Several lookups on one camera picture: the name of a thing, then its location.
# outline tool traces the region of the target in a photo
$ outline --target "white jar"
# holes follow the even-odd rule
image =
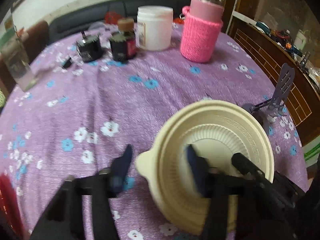
[[[139,47],[146,50],[164,50],[171,44],[173,9],[164,6],[138,8],[137,37]]]

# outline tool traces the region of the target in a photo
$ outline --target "bowl handle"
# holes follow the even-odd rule
[[[135,161],[135,166],[140,175],[145,177],[147,180],[150,180],[153,174],[155,173],[154,167],[155,154],[153,150],[143,152],[138,155]]]

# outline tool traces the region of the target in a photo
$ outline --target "black jar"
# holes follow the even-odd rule
[[[86,36],[82,33],[82,40],[77,41],[77,51],[83,62],[91,62],[102,57],[103,49],[101,47],[98,35]]]
[[[132,18],[118,20],[118,32],[109,38],[113,60],[127,61],[137,54],[134,21]]]

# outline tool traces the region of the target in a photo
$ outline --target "cream plastic bowl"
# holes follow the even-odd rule
[[[157,135],[151,150],[135,162],[148,180],[152,197],[171,223],[199,235],[209,199],[195,187],[185,148],[193,144],[210,166],[240,176],[231,165],[233,153],[241,152],[273,181],[274,160],[270,142],[260,124],[234,104],[206,100],[186,106],[172,116]],[[229,198],[228,231],[235,228],[236,196]]]

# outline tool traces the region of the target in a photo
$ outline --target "brown glass bottle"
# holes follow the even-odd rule
[[[132,18],[118,20],[119,31],[112,33],[109,39],[113,60],[123,62],[136,56],[136,36],[133,28]]]

